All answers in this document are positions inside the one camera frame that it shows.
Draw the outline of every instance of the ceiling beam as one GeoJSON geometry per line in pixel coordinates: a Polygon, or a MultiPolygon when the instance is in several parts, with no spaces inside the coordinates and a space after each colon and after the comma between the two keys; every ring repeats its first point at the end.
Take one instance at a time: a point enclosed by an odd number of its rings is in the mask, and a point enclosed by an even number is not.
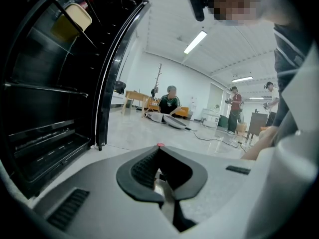
{"type": "Polygon", "coordinates": [[[239,91],[241,94],[265,94],[265,95],[271,95],[271,93],[268,90],[265,91],[239,91]]]}
{"type": "Polygon", "coordinates": [[[248,81],[243,81],[243,82],[234,82],[228,85],[228,87],[236,85],[236,87],[241,87],[241,86],[253,86],[253,85],[259,85],[259,84],[266,84],[267,81],[276,81],[277,77],[265,77],[265,78],[259,78],[259,79],[253,79],[253,80],[248,80],[248,81]]]}
{"type": "Polygon", "coordinates": [[[250,63],[258,62],[258,61],[260,61],[262,59],[268,59],[268,58],[272,58],[272,57],[274,57],[274,51],[273,50],[271,50],[269,52],[266,52],[264,54],[257,55],[257,56],[252,57],[252,58],[244,59],[244,60],[242,60],[240,62],[237,62],[237,63],[234,63],[232,65],[219,68],[219,69],[215,70],[214,72],[212,72],[210,76],[214,77],[214,76],[216,76],[216,75],[218,75],[220,73],[224,73],[224,72],[227,72],[229,70],[237,69],[239,67],[247,66],[250,63]]]}

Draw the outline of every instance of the dark pants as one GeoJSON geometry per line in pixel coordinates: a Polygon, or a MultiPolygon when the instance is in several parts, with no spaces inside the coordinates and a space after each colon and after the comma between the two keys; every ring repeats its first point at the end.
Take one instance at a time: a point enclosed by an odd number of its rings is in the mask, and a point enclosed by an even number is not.
{"type": "Polygon", "coordinates": [[[173,105],[173,106],[168,106],[167,104],[159,104],[159,108],[160,108],[160,113],[162,114],[170,114],[172,111],[174,111],[177,106],[173,105]]]}
{"type": "Polygon", "coordinates": [[[268,116],[268,120],[267,120],[266,126],[271,126],[274,123],[275,117],[276,117],[276,113],[270,112],[270,114],[268,116]]]}
{"type": "Polygon", "coordinates": [[[237,128],[237,119],[239,110],[231,110],[228,118],[228,131],[235,132],[237,128]]]}
{"type": "Polygon", "coordinates": [[[278,131],[275,134],[270,146],[271,147],[277,146],[281,139],[287,137],[288,135],[295,134],[297,130],[298,130],[298,127],[295,122],[295,119],[293,115],[291,114],[291,111],[288,111],[282,123],[280,124],[278,131]]]}

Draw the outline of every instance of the door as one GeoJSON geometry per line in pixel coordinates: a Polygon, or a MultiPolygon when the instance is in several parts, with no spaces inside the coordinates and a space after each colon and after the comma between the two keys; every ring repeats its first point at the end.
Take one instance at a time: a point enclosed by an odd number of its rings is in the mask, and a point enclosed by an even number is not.
{"type": "Polygon", "coordinates": [[[102,146],[107,143],[112,93],[121,62],[124,58],[125,51],[129,46],[132,35],[150,7],[151,5],[148,2],[145,2],[137,7],[135,13],[133,13],[132,16],[127,20],[122,32],[119,33],[113,49],[110,49],[107,57],[109,61],[105,62],[107,68],[102,80],[102,88],[98,97],[95,118],[96,144],[98,145],[99,150],[102,150],[102,146]]]}
{"type": "Polygon", "coordinates": [[[209,91],[209,98],[207,103],[208,109],[215,109],[218,105],[219,107],[216,108],[216,111],[220,111],[221,101],[223,96],[223,90],[217,87],[215,84],[210,84],[210,91],[209,91]]]}

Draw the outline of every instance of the ceiling light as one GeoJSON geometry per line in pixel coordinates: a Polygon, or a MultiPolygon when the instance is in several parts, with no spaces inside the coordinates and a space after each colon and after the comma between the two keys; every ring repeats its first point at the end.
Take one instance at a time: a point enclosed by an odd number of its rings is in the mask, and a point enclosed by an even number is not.
{"type": "Polygon", "coordinates": [[[204,39],[206,35],[207,33],[205,33],[204,31],[201,31],[198,34],[198,36],[196,36],[195,39],[190,43],[190,45],[188,45],[188,47],[184,50],[184,53],[188,54],[189,52],[191,52],[191,50],[195,48],[195,46],[199,44],[200,41],[204,39]]]}
{"type": "Polygon", "coordinates": [[[232,82],[242,82],[242,81],[251,80],[252,78],[253,78],[252,76],[249,76],[249,77],[245,77],[245,78],[240,78],[240,79],[232,80],[232,82]]]}

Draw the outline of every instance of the white ceiling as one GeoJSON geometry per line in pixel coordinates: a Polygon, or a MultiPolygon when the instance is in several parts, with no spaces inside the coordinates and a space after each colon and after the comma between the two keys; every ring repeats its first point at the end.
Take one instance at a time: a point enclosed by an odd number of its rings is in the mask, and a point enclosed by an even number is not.
{"type": "Polygon", "coordinates": [[[205,11],[198,22],[187,0],[149,0],[145,16],[146,52],[159,55],[206,74],[221,84],[252,76],[253,80],[236,83],[243,97],[269,96],[267,81],[277,82],[274,49],[277,47],[273,24],[262,21],[252,26],[223,26],[205,11]],[[204,30],[208,35],[188,55],[185,48],[204,30]]]}

